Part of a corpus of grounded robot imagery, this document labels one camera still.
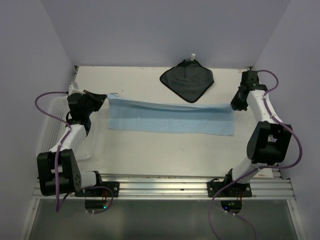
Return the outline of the light blue towel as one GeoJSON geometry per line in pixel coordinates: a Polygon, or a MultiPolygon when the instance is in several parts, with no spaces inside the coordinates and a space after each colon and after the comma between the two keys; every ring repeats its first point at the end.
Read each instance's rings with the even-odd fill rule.
{"type": "Polygon", "coordinates": [[[234,135],[233,110],[228,104],[160,104],[115,94],[108,95],[107,99],[107,127],[111,130],[234,135]]]}

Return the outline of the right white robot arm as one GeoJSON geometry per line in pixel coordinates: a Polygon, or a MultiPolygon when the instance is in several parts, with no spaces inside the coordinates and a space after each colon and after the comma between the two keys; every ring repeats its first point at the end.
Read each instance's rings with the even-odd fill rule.
{"type": "Polygon", "coordinates": [[[244,71],[240,85],[230,105],[234,111],[251,108],[256,127],[247,143],[246,157],[225,175],[223,192],[235,196],[240,184],[248,184],[262,169],[273,167],[285,160],[292,136],[292,126],[277,116],[269,99],[269,89],[261,84],[258,72],[244,71]]]}

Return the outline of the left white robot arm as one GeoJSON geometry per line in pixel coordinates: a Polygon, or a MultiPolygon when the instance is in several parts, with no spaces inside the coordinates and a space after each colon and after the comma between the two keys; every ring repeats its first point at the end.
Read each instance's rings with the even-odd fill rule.
{"type": "Polygon", "coordinates": [[[35,100],[36,108],[43,114],[61,121],[65,131],[58,142],[49,150],[38,154],[37,169],[40,191],[43,196],[70,194],[86,189],[92,196],[103,193],[104,184],[98,171],[81,172],[75,152],[91,130],[90,115],[98,112],[106,94],[84,91],[70,93],[67,97],[69,112],[66,119],[42,110],[38,100],[50,92],[43,93],[35,100]]]}

